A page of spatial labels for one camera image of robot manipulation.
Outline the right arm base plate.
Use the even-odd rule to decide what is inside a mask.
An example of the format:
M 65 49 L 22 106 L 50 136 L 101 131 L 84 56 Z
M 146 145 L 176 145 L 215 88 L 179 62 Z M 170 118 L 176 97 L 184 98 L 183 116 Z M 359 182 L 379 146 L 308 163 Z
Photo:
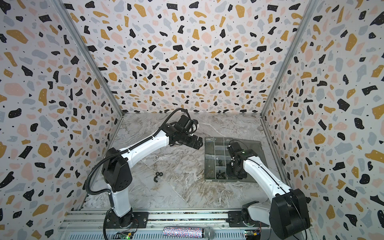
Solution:
M 229 211 L 226 222 L 230 228 L 253 227 L 256 224 L 256 221 L 246 217 L 242 211 Z

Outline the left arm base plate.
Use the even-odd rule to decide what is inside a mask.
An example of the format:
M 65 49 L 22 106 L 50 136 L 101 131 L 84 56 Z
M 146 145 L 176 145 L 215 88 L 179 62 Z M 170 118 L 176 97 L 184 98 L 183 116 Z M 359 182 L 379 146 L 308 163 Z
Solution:
M 106 213 L 105 229 L 145 229 L 149 219 L 149 212 L 128 212 L 118 217 L 113 210 Z

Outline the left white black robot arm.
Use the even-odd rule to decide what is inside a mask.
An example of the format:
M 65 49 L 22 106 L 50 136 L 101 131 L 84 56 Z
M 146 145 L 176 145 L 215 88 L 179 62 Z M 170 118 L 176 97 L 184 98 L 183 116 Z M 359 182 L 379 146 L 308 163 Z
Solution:
M 203 138 L 195 135 L 198 125 L 198 120 L 189 115 L 182 115 L 176 122 L 164 121 L 155 133 L 129 147 L 110 149 L 107 156 L 112 159 L 103 163 L 102 174 L 110 191 L 111 208 L 118 218 L 130 217 L 133 214 L 128 190 L 133 181 L 131 168 L 166 146 L 182 145 L 200 149 L 203 146 Z

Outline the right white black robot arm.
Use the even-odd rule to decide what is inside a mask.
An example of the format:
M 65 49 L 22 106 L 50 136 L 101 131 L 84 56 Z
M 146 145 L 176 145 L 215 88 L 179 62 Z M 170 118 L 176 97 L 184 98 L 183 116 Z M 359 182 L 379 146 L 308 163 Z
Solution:
M 228 147 L 231 156 L 227 176 L 236 179 L 252 177 L 266 193 L 269 204 L 253 201 L 242 206 L 242 221 L 247 226 L 264 223 L 282 240 L 294 237 L 310 228 L 305 194 L 292 189 L 276 177 L 252 149 L 243 149 L 232 140 Z

